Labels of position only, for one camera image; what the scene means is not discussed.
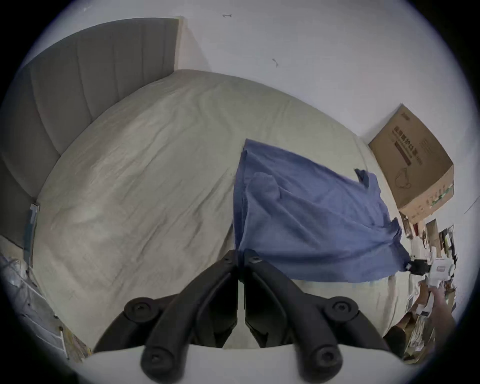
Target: human hand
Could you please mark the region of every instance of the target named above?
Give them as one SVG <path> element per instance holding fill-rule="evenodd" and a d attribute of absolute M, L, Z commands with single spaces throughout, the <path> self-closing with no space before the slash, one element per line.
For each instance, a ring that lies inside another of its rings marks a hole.
<path fill-rule="evenodd" d="M 439 286 L 437 287 L 429 287 L 428 290 L 433 294 L 434 300 L 433 305 L 443 305 L 446 304 L 445 301 L 445 287 Z"/>

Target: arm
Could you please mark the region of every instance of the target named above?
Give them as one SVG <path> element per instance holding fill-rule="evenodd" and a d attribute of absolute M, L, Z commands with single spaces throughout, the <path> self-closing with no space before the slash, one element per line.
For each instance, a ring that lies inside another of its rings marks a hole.
<path fill-rule="evenodd" d="M 447 302 L 445 301 L 445 294 L 443 288 L 430 288 L 430 292 L 434 296 L 432 314 L 433 327 L 435 328 L 435 336 L 437 345 L 441 348 L 448 336 L 455 328 L 455 320 L 450 313 Z"/>

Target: cardboard box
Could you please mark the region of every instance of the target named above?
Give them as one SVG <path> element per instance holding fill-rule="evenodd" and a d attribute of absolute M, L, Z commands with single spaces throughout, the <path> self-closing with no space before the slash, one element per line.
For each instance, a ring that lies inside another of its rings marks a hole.
<path fill-rule="evenodd" d="M 430 223 L 427 223 L 426 227 L 430 245 L 437 249 L 437 257 L 440 257 L 440 250 L 442 249 L 442 247 L 440 244 L 440 235 L 438 233 L 437 220 L 432 220 Z"/>
<path fill-rule="evenodd" d="M 413 223 L 453 196 L 453 163 L 435 136 L 405 106 L 370 142 L 398 210 Z"/>

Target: blue towel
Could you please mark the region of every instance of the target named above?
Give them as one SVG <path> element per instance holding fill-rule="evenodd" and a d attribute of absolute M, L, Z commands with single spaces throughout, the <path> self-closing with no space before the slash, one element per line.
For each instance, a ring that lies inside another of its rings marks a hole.
<path fill-rule="evenodd" d="M 402 230 L 376 176 L 355 171 L 359 182 L 246 140 L 233 192 L 236 249 L 300 280 L 359 283 L 405 270 Z"/>

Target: bed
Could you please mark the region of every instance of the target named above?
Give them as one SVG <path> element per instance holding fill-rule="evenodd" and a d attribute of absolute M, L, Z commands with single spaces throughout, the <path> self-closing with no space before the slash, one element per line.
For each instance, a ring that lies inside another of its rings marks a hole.
<path fill-rule="evenodd" d="M 355 168 L 375 173 L 390 217 L 399 218 L 367 145 L 294 97 L 178 70 L 118 99 L 63 148 L 34 197 L 33 274 L 57 316 L 90 347 L 127 301 L 178 293 L 233 248 L 232 191 L 246 138 L 354 180 Z M 410 250 L 406 238 L 402 244 Z M 296 283 L 351 297 L 381 334 L 412 293 L 407 272 L 362 284 Z M 239 323 L 226 347 L 256 347 Z"/>

